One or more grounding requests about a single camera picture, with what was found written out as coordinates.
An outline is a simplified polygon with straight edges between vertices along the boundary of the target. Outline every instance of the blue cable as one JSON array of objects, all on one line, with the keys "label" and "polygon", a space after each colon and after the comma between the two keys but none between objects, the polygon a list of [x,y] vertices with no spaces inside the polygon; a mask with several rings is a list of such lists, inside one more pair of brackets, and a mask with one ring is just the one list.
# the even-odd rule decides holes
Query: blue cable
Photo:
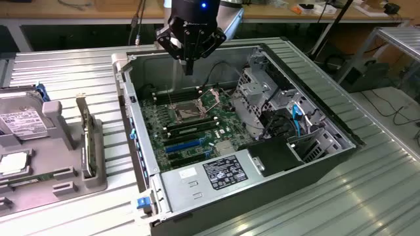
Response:
[{"label": "blue cable", "polygon": [[291,117],[293,117],[295,129],[297,129],[297,137],[298,137],[299,136],[299,126],[298,126],[298,121],[297,121],[295,115],[301,116],[302,113],[301,113],[301,110],[298,109],[298,106],[294,104],[293,108],[291,108]]}]

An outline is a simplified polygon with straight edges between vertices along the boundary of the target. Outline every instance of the corrugated metal table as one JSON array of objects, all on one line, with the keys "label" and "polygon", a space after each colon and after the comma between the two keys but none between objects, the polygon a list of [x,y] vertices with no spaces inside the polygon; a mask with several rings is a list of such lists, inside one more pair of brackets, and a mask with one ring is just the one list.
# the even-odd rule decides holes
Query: corrugated metal table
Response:
[{"label": "corrugated metal table", "polygon": [[[366,143],[350,160],[309,187],[205,230],[201,236],[230,235],[417,235],[420,166],[417,155],[355,104],[297,48],[277,38],[226,44],[265,43]],[[37,80],[62,102],[75,121],[73,96],[86,93],[89,109],[103,124],[106,174],[103,192],[0,218],[6,235],[142,235],[129,201],[137,193],[109,55],[151,46],[18,54],[11,85]]]},{"label": "corrugated metal table", "polygon": [[[369,50],[369,46],[374,42],[375,37],[379,37],[383,42],[387,44],[383,45],[377,52],[374,53],[373,57],[377,58],[378,55],[382,53],[385,48],[389,44],[391,44],[395,48],[398,48],[406,55],[409,55],[417,62],[420,62],[420,28],[418,27],[382,27],[374,28],[371,33],[369,34],[365,42],[362,43],[357,53],[351,57],[349,63],[343,65],[339,69],[339,72],[335,76],[335,81],[339,84],[343,80],[346,74],[353,67],[353,64],[359,61],[365,51]],[[411,76],[411,74],[417,71],[420,66],[414,66],[410,68],[403,75],[402,81]]]}]

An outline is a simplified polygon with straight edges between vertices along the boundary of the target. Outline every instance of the workbench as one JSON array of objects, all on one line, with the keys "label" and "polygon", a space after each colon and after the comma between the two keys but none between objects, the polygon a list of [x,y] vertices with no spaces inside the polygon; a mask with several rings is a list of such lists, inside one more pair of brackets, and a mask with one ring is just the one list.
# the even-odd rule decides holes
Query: workbench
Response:
[{"label": "workbench", "polygon": [[[418,154],[334,83],[303,53],[278,38],[225,43],[265,43],[315,92],[355,135],[362,149],[313,185],[205,230],[199,236],[415,235],[420,220]],[[137,186],[117,102],[110,54],[154,46],[18,53],[2,64],[5,85],[39,81],[62,103],[66,122],[78,121],[74,96],[86,94],[90,112],[103,122],[107,188],[0,218],[0,232],[21,235],[147,234],[134,207]]]},{"label": "workbench", "polygon": [[[287,0],[291,6],[297,0]],[[274,8],[269,5],[243,5],[243,23],[315,23],[318,15],[297,15],[287,8]],[[327,23],[313,50],[330,29],[331,22],[338,14],[325,14],[319,20]],[[31,3],[13,3],[0,1],[0,25],[5,25],[19,52],[30,52],[31,47],[21,30],[23,25],[118,25],[130,24],[134,9],[129,12],[98,12],[94,6],[79,11],[61,5],[57,0],[34,0]],[[399,23],[406,25],[411,15],[398,11],[401,17],[369,17],[350,7],[341,19],[341,23]],[[163,23],[163,0],[147,0],[143,11],[143,24]]]}]

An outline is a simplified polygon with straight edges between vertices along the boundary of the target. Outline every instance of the blue tab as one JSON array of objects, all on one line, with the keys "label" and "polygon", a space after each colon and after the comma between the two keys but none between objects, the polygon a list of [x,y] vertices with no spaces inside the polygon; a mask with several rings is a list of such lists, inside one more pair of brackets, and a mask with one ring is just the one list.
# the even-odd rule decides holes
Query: blue tab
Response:
[{"label": "blue tab", "polygon": [[293,105],[293,109],[291,109],[291,117],[293,117],[293,122],[295,125],[295,130],[297,130],[297,137],[299,136],[299,125],[298,125],[298,121],[295,119],[295,116],[301,116],[301,110],[298,109],[298,106],[294,104]]},{"label": "blue tab", "polygon": [[129,138],[130,139],[135,139],[137,138],[134,129],[130,130]]},{"label": "blue tab", "polygon": [[50,99],[49,99],[47,94],[46,94],[45,86],[37,82],[34,87],[37,88],[37,91],[41,94],[41,98],[42,98],[43,102],[49,102]]},{"label": "blue tab", "polygon": [[137,199],[137,209],[139,208],[145,208],[150,205],[150,198],[145,197],[145,198],[138,198]]}]

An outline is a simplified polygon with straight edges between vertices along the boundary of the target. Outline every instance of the hard drive label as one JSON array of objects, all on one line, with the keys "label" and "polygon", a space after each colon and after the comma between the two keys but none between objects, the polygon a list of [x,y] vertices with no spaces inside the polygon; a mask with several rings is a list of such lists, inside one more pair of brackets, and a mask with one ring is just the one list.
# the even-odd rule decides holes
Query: hard drive label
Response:
[{"label": "hard drive label", "polygon": [[0,119],[17,137],[46,132],[37,111],[1,114]]},{"label": "hard drive label", "polygon": [[202,165],[211,188],[222,189],[247,179],[243,168],[234,155]]}]

